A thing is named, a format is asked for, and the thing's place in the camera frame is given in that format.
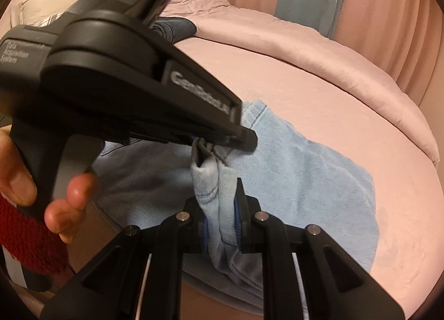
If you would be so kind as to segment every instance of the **metal pin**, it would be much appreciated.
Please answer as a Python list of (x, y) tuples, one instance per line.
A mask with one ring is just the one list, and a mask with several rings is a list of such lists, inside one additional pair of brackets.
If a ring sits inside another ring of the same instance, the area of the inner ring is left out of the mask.
[(190, 218), (190, 214), (186, 211), (181, 211), (180, 213), (177, 213), (176, 219), (179, 221), (187, 221)]
[(138, 231), (139, 231), (139, 228), (134, 225), (129, 225), (129, 226), (125, 227), (125, 235), (127, 235), (127, 236), (134, 236), (138, 233)]
[(254, 214), (254, 217), (256, 217), (256, 219), (259, 221), (267, 221), (269, 218), (268, 214), (263, 211), (259, 211), (256, 214)]
[(312, 235), (319, 235), (321, 233), (321, 228), (318, 225), (308, 225), (307, 230)]

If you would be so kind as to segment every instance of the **bed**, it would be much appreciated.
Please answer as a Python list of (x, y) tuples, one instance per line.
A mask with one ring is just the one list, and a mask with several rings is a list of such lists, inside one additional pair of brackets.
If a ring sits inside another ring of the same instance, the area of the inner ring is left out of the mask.
[[(11, 26), (11, 8), (24, 1), (11, 2), (0, 20), (1, 33)], [(314, 29), (227, 0), (172, 0), (164, 15), (197, 25), (197, 36), (177, 47), (240, 98), (260, 98), (308, 139), (372, 174), (380, 240), (371, 274), (407, 318), (414, 314), (444, 267), (438, 145), (414, 101), (381, 68)], [(90, 231), (97, 234), (94, 242)], [(70, 247), (73, 267), (83, 266), (113, 235), (91, 207)], [(184, 319), (256, 318), (189, 286), (183, 291)]]

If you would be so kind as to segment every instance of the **human hand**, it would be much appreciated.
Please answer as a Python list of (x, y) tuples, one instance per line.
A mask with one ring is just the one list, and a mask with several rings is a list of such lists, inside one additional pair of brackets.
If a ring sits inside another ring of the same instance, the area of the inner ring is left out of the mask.
[[(37, 188), (26, 169), (9, 133), (11, 126), (0, 128), (0, 191), (20, 206), (32, 205)], [(96, 194), (97, 179), (93, 174), (74, 177), (67, 189), (67, 199), (56, 199), (46, 208), (44, 220), (48, 229), (69, 244), (85, 218), (85, 208)]]

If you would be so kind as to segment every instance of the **pillow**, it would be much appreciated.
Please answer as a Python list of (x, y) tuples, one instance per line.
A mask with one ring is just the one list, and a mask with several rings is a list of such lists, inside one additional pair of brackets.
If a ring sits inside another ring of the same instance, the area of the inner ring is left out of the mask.
[(26, 0), (11, 8), (11, 25), (46, 26), (77, 0)]
[(187, 17), (198, 13), (215, 13), (230, 6), (227, 0), (170, 0), (163, 17)]

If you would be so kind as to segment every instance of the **red fabric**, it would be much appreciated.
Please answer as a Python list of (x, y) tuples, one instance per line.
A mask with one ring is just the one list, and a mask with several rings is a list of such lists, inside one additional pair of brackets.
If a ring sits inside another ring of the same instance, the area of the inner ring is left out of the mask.
[(55, 275), (68, 266), (66, 244), (45, 224), (21, 214), (0, 195), (0, 243), (30, 270)]

